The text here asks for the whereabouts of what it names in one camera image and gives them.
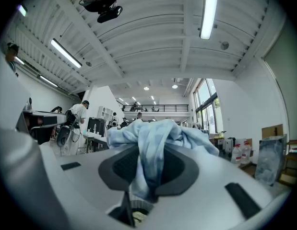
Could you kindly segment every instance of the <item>towel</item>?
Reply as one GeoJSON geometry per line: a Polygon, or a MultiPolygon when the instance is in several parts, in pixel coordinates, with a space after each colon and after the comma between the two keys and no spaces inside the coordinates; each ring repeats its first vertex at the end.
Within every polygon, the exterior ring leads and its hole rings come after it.
{"type": "Polygon", "coordinates": [[[171,119],[151,123],[137,119],[121,130],[116,127],[108,130],[107,144],[110,149],[138,144],[137,172],[131,183],[131,191],[142,199],[152,201],[154,196],[150,189],[161,184],[165,143],[204,150],[215,156],[219,154],[219,150],[200,130],[178,126],[171,119]]]}

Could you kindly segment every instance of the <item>ceiling light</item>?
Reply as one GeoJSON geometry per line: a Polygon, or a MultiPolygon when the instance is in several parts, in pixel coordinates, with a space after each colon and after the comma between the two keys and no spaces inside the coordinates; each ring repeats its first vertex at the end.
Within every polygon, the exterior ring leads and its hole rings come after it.
{"type": "Polygon", "coordinates": [[[16,61],[18,61],[20,64],[24,65],[24,62],[23,62],[21,59],[19,59],[17,56],[15,56],[14,59],[15,59],[16,61]]]}
{"type": "Polygon", "coordinates": [[[82,64],[77,61],[76,58],[72,56],[68,51],[66,51],[66,49],[64,49],[63,46],[56,39],[52,39],[51,44],[77,68],[80,68],[82,66],[82,64]]]}
{"type": "Polygon", "coordinates": [[[25,17],[27,14],[27,9],[23,5],[18,5],[17,10],[25,17]]]}
{"type": "Polygon", "coordinates": [[[209,39],[214,25],[217,0],[204,0],[204,12],[201,26],[201,39],[209,39]]]}
{"type": "Polygon", "coordinates": [[[40,76],[40,78],[41,78],[42,80],[44,80],[44,81],[46,81],[46,82],[52,84],[53,86],[57,87],[56,84],[54,84],[53,82],[51,82],[51,81],[49,81],[48,79],[44,78],[43,76],[40,76]]]}

